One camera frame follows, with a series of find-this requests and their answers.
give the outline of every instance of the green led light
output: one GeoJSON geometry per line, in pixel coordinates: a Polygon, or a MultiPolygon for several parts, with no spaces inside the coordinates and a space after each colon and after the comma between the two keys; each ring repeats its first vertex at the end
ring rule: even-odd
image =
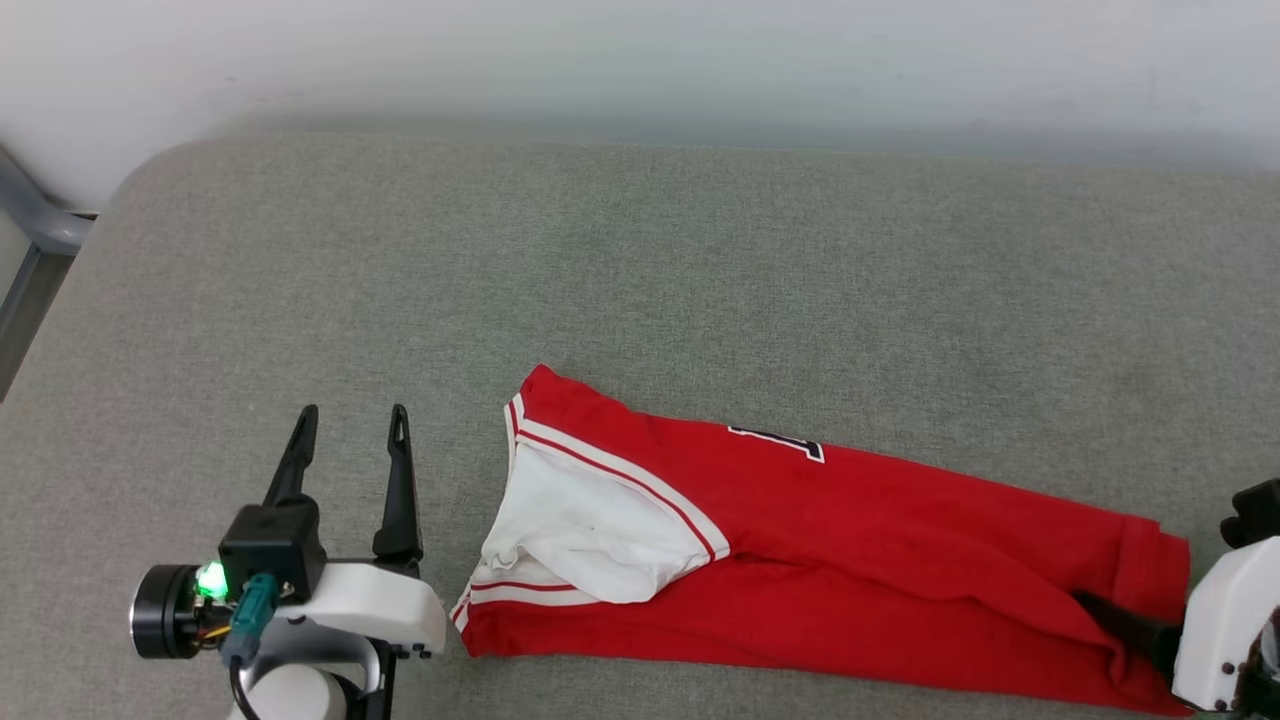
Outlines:
{"type": "Polygon", "coordinates": [[[227,600],[227,573],[216,560],[196,571],[196,589],[205,597],[227,600]]]}

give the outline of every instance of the teal connector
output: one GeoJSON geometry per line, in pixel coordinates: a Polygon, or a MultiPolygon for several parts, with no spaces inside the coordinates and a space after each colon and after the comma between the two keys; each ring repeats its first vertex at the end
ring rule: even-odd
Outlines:
{"type": "Polygon", "coordinates": [[[232,629],[223,642],[223,664],[230,667],[232,659],[239,657],[241,667],[247,667],[257,657],[262,630],[280,606],[280,588],[275,578],[259,573],[250,578],[239,605],[232,614],[232,629]]]}

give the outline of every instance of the white stripe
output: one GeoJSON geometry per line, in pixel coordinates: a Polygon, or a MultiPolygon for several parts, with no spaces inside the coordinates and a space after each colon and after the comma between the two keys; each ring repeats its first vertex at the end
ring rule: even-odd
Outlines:
{"type": "Polygon", "coordinates": [[[457,621],[453,623],[453,625],[458,629],[460,633],[467,629],[467,623],[471,620],[470,614],[471,614],[471,603],[467,602],[467,605],[462,609],[462,614],[458,615],[457,621]]]}
{"type": "Polygon", "coordinates": [[[453,614],[458,611],[458,607],[462,609],[462,615],[458,615],[458,619],[453,623],[458,628],[460,633],[467,626],[467,605],[470,605],[471,601],[470,596],[471,583],[467,583],[467,587],[462,588],[462,594],[458,596],[458,601],[454,602],[453,607],[449,610],[449,618],[453,618],[453,614]]]}
{"type": "Polygon", "coordinates": [[[580,589],[534,591],[512,585],[498,585],[495,588],[471,591],[471,605],[483,605],[485,602],[498,602],[503,600],[524,602],[526,605],[541,605],[547,607],[567,607],[572,605],[591,605],[600,602],[580,589]]]}
{"type": "MultiPolygon", "coordinates": [[[[627,488],[630,491],[639,492],[640,495],[648,497],[649,502],[653,502],[658,507],[662,507],[662,511],[664,514],[667,514],[672,520],[675,520],[678,527],[685,528],[686,530],[689,529],[689,525],[685,523],[685,519],[681,518],[678,512],[676,512],[675,510],[672,510],[669,505],[667,505],[666,502],[663,502],[662,501],[662,496],[659,496],[658,493],[655,493],[655,492],[653,492],[650,489],[646,489],[644,487],[640,487],[636,483],[627,482],[626,479],[620,478],[620,477],[614,475],[613,473],[605,473],[605,471],[600,470],[599,468],[596,468],[595,465],[589,465],[586,462],[582,462],[581,457],[571,455],[571,454],[566,452],[564,450],[562,450],[559,447],[556,447],[553,445],[547,445],[545,442],[541,442],[539,439],[534,439],[534,438],[531,438],[529,436],[521,436],[520,438],[516,439],[516,442],[518,442],[520,445],[525,445],[525,446],[529,446],[529,447],[538,448],[539,452],[547,452],[547,454],[554,455],[556,457],[563,459],[566,462],[571,462],[571,464],[573,464],[577,468],[585,469],[586,471],[591,473],[593,475],[603,475],[603,477],[608,478],[609,480],[612,480],[614,483],[618,483],[618,484],[621,484],[622,487],[625,487],[625,488],[627,488]]],[[[696,539],[696,537],[694,538],[694,542],[698,543],[698,547],[703,546],[701,541],[696,539]]]]}
{"type": "Polygon", "coordinates": [[[507,487],[511,487],[511,475],[516,471],[516,428],[511,424],[511,402],[502,407],[502,421],[507,425],[507,487]]]}
{"type": "Polygon", "coordinates": [[[539,562],[536,559],[521,555],[511,568],[493,569],[480,562],[471,573],[471,585],[488,585],[490,583],[525,583],[527,585],[563,585],[567,584],[552,569],[539,562]]]}
{"type": "MultiPolygon", "coordinates": [[[[722,533],[719,528],[716,527],[716,523],[712,523],[710,518],[708,518],[696,505],[690,502],[685,496],[676,492],[676,488],[668,486],[660,478],[658,478],[649,470],[645,470],[644,468],[636,465],[635,462],[623,460],[622,457],[605,452],[593,445],[588,445],[571,434],[557,430],[556,428],[525,418],[525,405],[518,395],[516,396],[516,400],[513,402],[516,404],[516,414],[518,416],[520,429],[529,430],[530,433],[543,437],[550,442],[564,446],[568,450],[572,450],[573,452],[581,455],[582,457],[588,457],[594,462],[599,462],[605,468],[617,470],[623,475],[630,475],[631,478],[635,478],[636,480],[649,486],[650,488],[653,488],[654,493],[668,500],[672,505],[678,507],[689,518],[689,520],[694,524],[694,527],[698,528],[698,532],[701,533],[704,538],[707,538],[707,543],[712,546],[712,552],[714,553],[712,557],[713,560],[721,560],[728,556],[728,550],[730,550],[728,539],[724,537],[724,533],[722,533]]],[[[531,441],[531,438],[529,437],[517,437],[516,442],[530,442],[530,445],[538,445],[539,448],[545,448],[553,452],[556,451],[554,447],[547,447],[543,443],[531,441]]],[[[577,459],[570,457],[570,460],[576,461],[577,459]]],[[[667,503],[662,502],[660,500],[658,501],[658,503],[663,506],[664,510],[668,511],[671,510],[667,506],[667,503]]],[[[678,515],[676,516],[676,519],[681,524],[684,524],[684,520],[680,519],[678,515]]]]}

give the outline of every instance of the couch cushion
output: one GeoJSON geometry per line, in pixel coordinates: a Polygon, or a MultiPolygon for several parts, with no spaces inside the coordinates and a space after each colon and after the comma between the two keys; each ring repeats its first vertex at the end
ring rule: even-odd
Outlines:
{"type": "MultiPolygon", "coordinates": [[[[150,565],[214,555],[308,402],[334,556],[367,552],[408,407],[422,574],[452,603],[536,363],[644,411],[1156,518],[1202,573],[1230,495],[1280,470],[1277,277],[1275,176],[323,135],[169,151],[116,193],[0,405],[0,714],[225,716],[218,660],[140,660],[125,614],[150,565]]],[[[452,639],[402,665],[397,717],[1115,715],[452,639]]]]}

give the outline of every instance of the white wall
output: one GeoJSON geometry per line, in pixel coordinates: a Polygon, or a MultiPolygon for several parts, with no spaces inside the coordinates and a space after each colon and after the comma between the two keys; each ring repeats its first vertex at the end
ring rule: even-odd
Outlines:
{"type": "Polygon", "coordinates": [[[241,128],[1280,168],[1276,0],[0,0],[0,143],[101,208],[241,128]]]}

